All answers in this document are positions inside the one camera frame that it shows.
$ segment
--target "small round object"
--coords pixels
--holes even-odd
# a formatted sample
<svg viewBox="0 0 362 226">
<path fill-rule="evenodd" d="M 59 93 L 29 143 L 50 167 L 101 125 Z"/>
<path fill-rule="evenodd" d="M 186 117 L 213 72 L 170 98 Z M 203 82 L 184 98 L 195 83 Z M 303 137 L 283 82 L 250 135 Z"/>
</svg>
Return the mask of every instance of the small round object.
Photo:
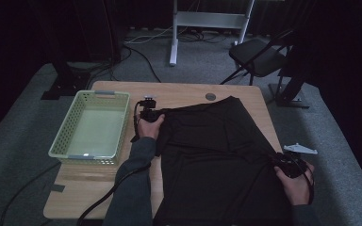
<svg viewBox="0 0 362 226">
<path fill-rule="evenodd" d="M 214 101 L 214 100 L 216 100 L 216 95 L 214 93 L 209 92 L 206 95 L 206 98 L 208 99 L 208 101 Z"/>
</svg>

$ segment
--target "black cloth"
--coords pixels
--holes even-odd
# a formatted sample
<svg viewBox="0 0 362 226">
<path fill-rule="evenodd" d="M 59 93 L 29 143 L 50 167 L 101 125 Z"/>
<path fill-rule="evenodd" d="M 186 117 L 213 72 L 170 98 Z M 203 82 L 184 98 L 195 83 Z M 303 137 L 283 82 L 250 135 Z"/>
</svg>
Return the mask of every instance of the black cloth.
<svg viewBox="0 0 362 226">
<path fill-rule="evenodd" d="M 274 149 L 235 97 L 170 109 L 160 127 L 156 225 L 291 225 Z"/>
</svg>

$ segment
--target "camera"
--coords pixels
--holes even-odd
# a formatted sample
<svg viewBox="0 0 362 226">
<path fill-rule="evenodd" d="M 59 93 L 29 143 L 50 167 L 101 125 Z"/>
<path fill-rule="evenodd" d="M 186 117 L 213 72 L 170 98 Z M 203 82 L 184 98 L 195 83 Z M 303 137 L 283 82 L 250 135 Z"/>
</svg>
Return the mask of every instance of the camera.
<svg viewBox="0 0 362 226">
<path fill-rule="evenodd" d="M 152 97 L 145 97 L 144 101 L 140 101 L 143 110 L 140 112 L 140 118 L 148 122 L 154 122 L 161 114 L 166 113 L 165 109 L 155 110 L 156 101 Z"/>
</svg>

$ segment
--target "black cable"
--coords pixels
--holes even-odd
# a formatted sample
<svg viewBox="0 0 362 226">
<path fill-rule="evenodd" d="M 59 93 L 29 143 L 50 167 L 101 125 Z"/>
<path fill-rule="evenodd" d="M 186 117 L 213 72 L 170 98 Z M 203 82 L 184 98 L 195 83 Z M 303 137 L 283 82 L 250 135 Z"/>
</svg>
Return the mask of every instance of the black cable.
<svg viewBox="0 0 362 226">
<path fill-rule="evenodd" d="M 77 68 L 75 66 L 69 66 L 69 67 L 73 72 L 91 73 L 99 68 L 105 67 L 105 65 L 106 63 L 100 63 L 98 65 L 91 66 L 89 68 Z"/>
<path fill-rule="evenodd" d="M 130 49 L 126 49 L 128 50 L 128 55 L 127 56 L 122 56 L 122 59 L 120 60 L 119 64 L 122 63 L 123 61 L 129 59 L 131 57 L 132 51 Z M 114 69 L 110 69 L 110 81 L 120 81 L 120 79 L 116 78 L 116 76 L 114 75 Z"/>
<path fill-rule="evenodd" d="M 125 40 L 124 40 L 124 43 L 126 44 L 142 44 L 142 43 L 145 43 L 149 40 L 152 40 L 153 38 L 155 40 L 169 40 L 173 37 L 173 35 L 158 35 L 158 36 L 139 36 L 139 37 L 130 37 L 130 36 L 127 36 L 125 37 Z M 141 40 L 140 42 L 130 42 L 131 40 Z"/>
<path fill-rule="evenodd" d="M 53 220 L 52 219 L 48 219 L 46 220 L 43 224 L 41 224 L 40 226 L 45 226 L 45 225 L 48 225 L 50 222 L 52 222 Z"/>
<path fill-rule="evenodd" d="M 301 168 L 301 166 L 298 164 L 298 162 L 293 159 L 293 157 L 287 155 L 289 157 L 290 160 L 292 160 L 292 162 L 298 167 L 298 169 L 301 171 L 302 175 L 304 176 L 304 178 L 306 179 L 307 181 L 307 185 L 308 185 L 308 191 L 309 191 L 309 194 L 310 194 L 310 197 L 309 197 L 309 200 L 308 200 L 308 204 L 311 204 L 314 200 L 314 173 L 313 171 L 307 167 L 307 169 L 310 171 L 311 173 L 311 179 L 313 182 L 310 182 L 310 180 L 308 179 L 307 175 L 305 174 L 305 170 L 303 170 Z"/>
<path fill-rule="evenodd" d="M 105 75 L 105 74 L 101 74 L 101 75 L 99 75 L 99 74 L 100 74 L 101 72 L 104 72 L 105 70 L 109 69 L 110 67 L 111 67 L 110 64 L 108 64 L 108 65 L 106 65 L 106 67 L 101 68 L 101 70 L 100 70 L 98 73 L 96 73 L 96 74 L 94 74 L 93 76 L 91 76 L 90 79 L 89 79 L 88 82 L 87 82 L 86 89 L 89 89 L 89 88 L 90 88 L 90 84 L 91 84 L 91 82 L 92 82 L 93 79 Z"/>
<path fill-rule="evenodd" d="M 49 167 L 48 169 L 44 170 L 43 172 L 41 172 L 40 174 L 38 174 L 36 177 L 34 177 L 33 179 L 31 179 L 27 184 L 25 184 L 22 188 L 20 188 L 16 194 L 10 199 L 10 201 L 8 202 L 8 204 L 5 207 L 4 212 L 1 215 L 1 222 L 0 225 L 3 226 L 5 224 L 5 217 L 6 217 L 6 213 L 8 211 L 8 209 L 10 208 L 11 204 L 14 202 L 14 200 L 20 195 L 20 193 L 26 189 L 31 183 L 33 183 L 34 181 L 36 181 L 37 179 L 39 179 L 40 177 L 43 176 L 43 174 L 45 174 L 46 172 L 50 171 L 51 169 L 57 167 L 58 165 L 60 165 L 60 162 L 57 162 L 56 164 L 54 164 L 52 167 Z"/>
<path fill-rule="evenodd" d="M 138 134 L 138 123 L 140 122 L 138 120 L 138 117 L 137 117 L 137 107 L 140 105 L 141 101 L 137 102 L 135 104 L 135 107 L 134 107 L 134 116 L 133 116 L 133 120 L 134 120 L 134 132 L 135 132 L 135 135 L 134 137 L 131 139 L 131 142 L 135 142 L 137 141 L 139 138 L 140 138 L 140 135 Z"/>
<path fill-rule="evenodd" d="M 152 67 L 151 61 L 149 61 L 148 57 L 146 57 L 146 56 L 145 56 L 143 53 L 141 53 L 140 51 L 138 51 L 138 50 L 136 50 L 136 49 L 133 49 L 133 48 L 131 48 L 131 47 L 128 47 L 128 46 L 126 46 L 126 45 L 124 45 L 124 48 L 127 48 L 127 49 L 129 49 L 129 50 L 132 50 L 132 51 L 138 53 L 139 55 L 141 55 L 142 57 L 144 57 L 144 58 L 146 59 L 146 61 L 148 62 L 149 67 L 151 68 L 151 71 L 152 71 L 154 77 L 156 78 L 157 82 L 161 83 L 161 81 L 160 81 L 160 79 L 157 77 L 157 75 L 156 75 L 156 73 L 155 73 L 155 70 L 154 70 L 154 68 Z"/>
<path fill-rule="evenodd" d="M 203 42 L 207 42 L 207 43 L 220 43 L 224 40 L 226 40 L 228 37 L 227 36 L 223 36 L 222 40 L 217 40 L 217 41 L 210 41 L 210 40 L 214 40 L 216 38 L 218 38 L 219 36 L 221 36 L 222 34 L 220 32 L 217 33 L 217 35 L 211 37 L 211 38 L 207 38 L 205 39 L 205 34 L 204 33 L 199 33 L 199 32 L 195 32 L 195 31 L 189 31 L 189 33 L 185 34 L 185 35 L 180 35 L 178 36 L 178 39 L 180 41 L 183 42 L 197 42 L 197 41 L 203 41 Z"/>
<path fill-rule="evenodd" d="M 151 163 L 149 163 L 148 165 L 138 168 L 138 169 L 134 169 L 130 172 L 128 172 L 124 177 L 122 177 L 122 179 L 120 179 L 120 181 L 115 184 L 110 190 L 109 192 L 102 197 L 99 201 L 97 201 L 96 203 L 94 203 L 92 206 L 90 206 L 78 219 L 77 221 L 77 226 L 81 226 L 82 225 L 82 221 L 84 220 L 84 218 L 87 216 L 87 214 L 92 211 L 96 206 L 100 205 L 102 202 L 104 202 L 105 200 L 107 200 L 108 197 L 110 197 L 111 194 L 113 194 L 114 192 L 116 192 L 117 188 L 119 187 L 119 185 L 125 180 L 127 179 L 129 176 L 144 171 L 144 170 L 148 170 L 151 167 Z"/>
<path fill-rule="evenodd" d="M 111 29 L 112 22 L 108 18 L 109 12 L 107 11 L 107 1 L 102 0 L 102 5 L 104 6 L 104 11 L 105 11 L 105 14 L 106 14 L 105 18 L 107 20 L 107 29 L 108 29 L 109 40 L 110 40 L 110 51 L 111 51 L 110 68 L 111 68 L 114 65 L 113 30 Z"/>
</svg>

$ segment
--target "cable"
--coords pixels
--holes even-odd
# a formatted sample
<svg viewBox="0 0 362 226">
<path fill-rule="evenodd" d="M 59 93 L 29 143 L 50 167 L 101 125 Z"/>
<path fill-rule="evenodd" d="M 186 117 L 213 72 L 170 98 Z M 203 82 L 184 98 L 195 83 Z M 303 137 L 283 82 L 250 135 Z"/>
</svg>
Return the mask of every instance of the cable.
<svg viewBox="0 0 362 226">
<path fill-rule="evenodd" d="M 98 64 L 98 65 L 91 66 L 91 67 L 89 67 L 89 68 L 76 68 L 76 67 L 74 67 L 74 66 L 69 66 L 69 67 L 70 67 L 70 69 L 71 69 L 72 71 L 75 71 L 75 72 L 91 73 L 91 72 L 93 72 L 93 71 L 95 71 L 95 70 L 97 70 L 97 69 L 99 69 L 99 68 L 104 67 L 105 65 L 106 65 L 106 63 L 100 63 L 100 64 Z"/>
<path fill-rule="evenodd" d="M 313 174 L 313 171 L 307 167 L 307 169 L 310 171 L 311 173 L 311 179 L 313 182 L 310 182 L 310 180 L 308 179 L 307 175 L 305 174 L 305 170 L 303 170 L 301 168 L 301 166 L 298 164 L 298 162 L 293 159 L 293 157 L 289 156 L 289 159 L 292 160 L 292 162 L 298 167 L 298 169 L 301 171 L 302 175 L 304 176 L 305 180 L 307 181 L 307 185 L 308 185 L 308 191 L 310 193 L 310 197 L 309 197 L 309 200 L 308 200 L 308 204 L 311 204 L 314 200 L 314 174 Z"/>
<path fill-rule="evenodd" d="M 108 28 L 108 34 L 109 34 L 109 37 L 110 37 L 110 50 L 111 50 L 111 60 L 110 60 L 110 67 L 113 66 L 114 62 L 114 45 L 113 45 L 113 30 L 111 29 L 112 27 L 112 24 L 108 18 L 108 11 L 107 11 L 107 5 L 106 5 L 107 1 L 105 0 L 102 0 L 102 5 L 104 6 L 104 10 L 105 10 L 105 14 L 106 14 L 106 19 L 107 19 L 107 28 Z"/>
<path fill-rule="evenodd" d="M 96 203 L 94 203 L 92 206 L 90 206 L 81 216 L 80 218 L 78 219 L 77 221 L 77 226 L 81 226 L 82 224 L 82 221 L 84 220 L 84 218 L 87 216 L 87 214 L 92 211 L 96 206 L 100 205 L 102 202 L 104 202 L 105 200 L 107 200 L 107 198 L 111 195 L 111 194 L 114 194 L 114 192 L 116 192 L 117 188 L 119 187 L 119 185 L 125 180 L 127 179 L 129 176 L 135 174 L 135 173 L 138 173 L 138 172 L 141 172 L 141 171 L 144 171 L 144 170 L 148 170 L 149 168 L 151 167 L 151 163 L 149 163 L 148 165 L 144 166 L 144 167 L 141 167 L 141 168 L 138 168 L 138 169 L 134 169 L 130 172 L 128 172 L 124 177 L 122 177 L 122 179 L 120 179 L 120 181 L 115 184 L 113 186 L 113 188 L 111 188 L 109 190 L 109 192 L 104 196 L 102 197 L 99 201 L 97 201 Z"/>
<path fill-rule="evenodd" d="M 201 4 L 201 1 L 200 0 L 195 0 L 194 2 L 192 2 L 192 4 L 189 6 L 188 10 L 187 11 L 190 11 L 192 9 L 192 7 L 196 4 L 196 2 L 198 2 L 198 5 L 196 6 L 196 10 L 195 11 L 198 11 L 198 8 L 199 8 L 199 5 Z M 154 35 L 154 36 L 138 36 L 138 37 L 135 37 L 134 39 L 132 40 L 128 40 L 128 41 L 125 41 L 124 44 L 143 44 L 143 43 L 146 43 L 148 42 L 149 40 L 153 40 L 155 38 L 158 38 L 158 37 L 164 37 L 164 38 L 171 38 L 172 35 L 169 35 L 169 36 L 165 36 L 163 35 L 164 33 L 166 33 L 168 30 L 172 29 L 173 27 L 170 26 L 168 28 L 166 28 L 164 31 L 162 31 L 161 33 L 157 34 L 157 35 Z M 178 33 L 178 35 L 181 35 L 185 30 L 187 30 L 188 27 L 185 27 L 184 30 L 182 30 L 181 32 Z M 143 39 L 143 38 L 149 38 L 148 40 L 144 40 L 144 41 L 140 41 L 140 42 L 134 42 L 134 40 L 138 40 L 138 39 Z"/>
<path fill-rule="evenodd" d="M 25 184 L 22 188 L 20 188 L 16 194 L 10 199 L 10 201 L 8 202 L 8 204 L 5 207 L 4 212 L 1 215 L 1 222 L 0 225 L 3 226 L 5 224 L 5 217 L 6 217 L 6 213 L 8 211 L 8 209 L 10 208 L 11 204 L 14 202 L 14 200 L 17 198 L 17 196 L 19 196 L 19 194 L 26 189 L 31 183 L 33 183 L 34 181 L 36 181 L 37 179 L 39 179 L 40 177 L 43 176 L 43 174 L 45 174 L 46 172 L 50 171 L 51 169 L 57 167 L 58 165 L 60 165 L 60 162 L 57 162 L 56 164 L 54 164 L 53 166 L 49 167 L 48 169 L 44 170 L 43 172 L 41 172 L 40 174 L 38 174 L 36 177 L 34 177 L 33 179 L 31 179 L 27 184 Z"/>
<path fill-rule="evenodd" d="M 211 37 L 211 38 L 207 38 L 205 39 L 205 34 L 204 32 L 196 32 L 196 31 L 189 31 L 189 33 L 185 34 L 185 35 L 182 35 L 179 37 L 179 40 L 180 41 L 183 41 L 183 42 L 196 42 L 196 41 L 203 41 L 203 42 L 207 42 L 207 43 L 212 43 L 212 44 L 215 44 L 215 43 L 220 43 L 224 40 L 226 40 L 228 38 L 228 36 L 223 36 L 223 38 L 221 40 L 217 40 L 217 41 L 211 41 L 211 40 L 214 40 L 218 37 L 220 37 L 222 34 L 220 32 L 217 33 L 217 35 Z"/>
<path fill-rule="evenodd" d="M 161 83 L 161 81 L 160 81 L 160 79 L 157 77 L 157 75 L 156 75 L 156 73 L 155 73 L 155 70 L 154 70 L 154 68 L 152 67 L 151 61 L 149 61 L 148 57 L 146 57 L 146 56 L 145 56 L 143 53 L 141 53 L 140 51 L 138 51 L 138 50 L 136 50 L 136 49 L 133 49 L 133 48 L 131 48 L 131 47 L 128 47 L 128 46 L 126 46 L 126 45 L 124 45 L 124 48 L 127 48 L 127 49 L 129 49 L 129 50 L 132 50 L 132 51 L 134 51 L 134 52 L 137 52 L 139 55 L 143 56 L 143 57 L 146 59 L 146 61 L 148 62 L 149 67 L 151 68 L 151 71 L 152 71 L 154 77 L 156 78 L 157 82 Z"/>
<path fill-rule="evenodd" d="M 48 219 L 46 220 L 43 224 L 41 224 L 40 226 L 45 226 L 45 225 L 48 225 L 50 222 L 52 222 L 53 220 L 52 219 Z"/>
<path fill-rule="evenodd" d="M 130 58 L 130 56 L 131 56 L 131 50 L 128 50 L 128 51 L 129 51 L 129 52 L 128 52 L 127 56 L 122 56 L 122 59 L 121 59 L 117 64 L 115 64 L 115 65 L 112 66 L 112 65 L 108 62 L 107 64 L 102 64 L 102 66 L 94 68 L 95 70 L 100 69 L 100 71 L 90 77 L 90 79 L 89 79 L 89 81 L 88 81 L 88 83 L 87 83 L 86 88 L 87 88 L 87 89 L 90 88 L 91 82 L 92 82 L 94 79 L 106 75 L 105 73 L 102 73 L 102 72 L 104 72 L 104 71 L 106 71 L 106 70 L 108 70 L 108 73 L 110 74 L 110 77 L 109 77 L 109 78 L 110 78 L 111 81 L 113 81 L 113 80 L 115 80 L 115 81 L 120 81 L 120 80 L 117 79 L 117 78 L 115 77 L 115 75 L 114 75 L 114 68 L 117 67 L 121 62 L 123 62 L 123 61 L 125 61 L 125 60 L 127 60 L 127 59 Z"/>
<path fill-rule="evenodd" d="M 134 116 L 133 116 L 133 121 L 134 121 L 134 132 L 135 132 L 135 135 L 134 137 L 131 139 L 131 142 L 135 142 L 137 141 L 138 139 L 140 139 L 140 135 L 138 134 L 138 123 L 140 122 L 140 120 L 138 119 L 137 117 L 137 107 L 140 105 L 141 101 L 138 101 L 136 104 L 135 104 L 135 107 L 134 107 Z"/>
</svg>

